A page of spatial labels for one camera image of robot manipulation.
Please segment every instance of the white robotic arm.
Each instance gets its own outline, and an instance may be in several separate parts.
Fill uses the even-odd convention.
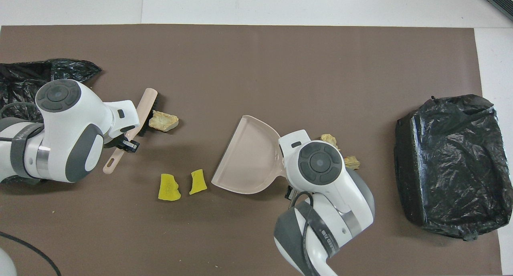
[[[326,260],[372,224],[374,198],[331,144],[310,140],[304,130],[281,137],[279,143],[290,186],[309,199],[294,205],[296,197],[293,207],[280,215],[276,246],[303,275],[334,276]]]
[[[0,181],[24,178],[76,182],[97,165],[104,144],[139,126],[131,101],[104,103],[80,82],[59,79],[36,94],[44,126],[0,119]],[[137,143],[124,142],[127,150]]]

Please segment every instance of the white floor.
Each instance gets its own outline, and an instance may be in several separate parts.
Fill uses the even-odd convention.
[[[2,25],[250,24],[473,27],[483,95],[513,150],[513,22],[485,0],[1,0]],[[513,274],[513,225],[499,230]]]

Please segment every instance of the dustpan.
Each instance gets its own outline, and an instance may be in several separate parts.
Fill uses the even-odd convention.
[[[277,176],[286,176],[278,139],[268,124],[242,116],[212,183],[240,194],[255,194],[267,188]]]

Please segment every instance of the brown mat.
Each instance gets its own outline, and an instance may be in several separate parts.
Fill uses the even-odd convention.
[[[63,275],[299,275],[273,241],[287,209],[278,179],[256,195],[208,183],[193,196],[190,172],[211,179],[242,115],[281,135],[331,133],[376,198],[376,221],[330,265],[341,275],[500,274],[496,233],[464,242],[410,224],[394,176],[394,125],[431,95],[480,95],[472,29],[202,25],[2,27],[0,62],[90,60],[104,101],[160,93],[177,115],[149,131],[112,175],[101,164],[76,184],[0,187],[0,230],[50,256]],[[160,174],[182,199],[157,200]],[[20,275],[52,275],[33,252],[0,247]]]

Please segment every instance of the trash bag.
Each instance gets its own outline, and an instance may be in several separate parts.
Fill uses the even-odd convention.
[[[72,79],[84,82],[95,76],[101,68],[83,60],[51,59],[37,62],[0,63],[0,108],[14,102],[35,103],[37,91],[47,82]],[[0,117],[16,117],[42,122],[35,106],[15,105]]]
[[[397,121],[396,181],[406,218],[466,241],[509,223],[513,189],[493,104],[432,97]]]

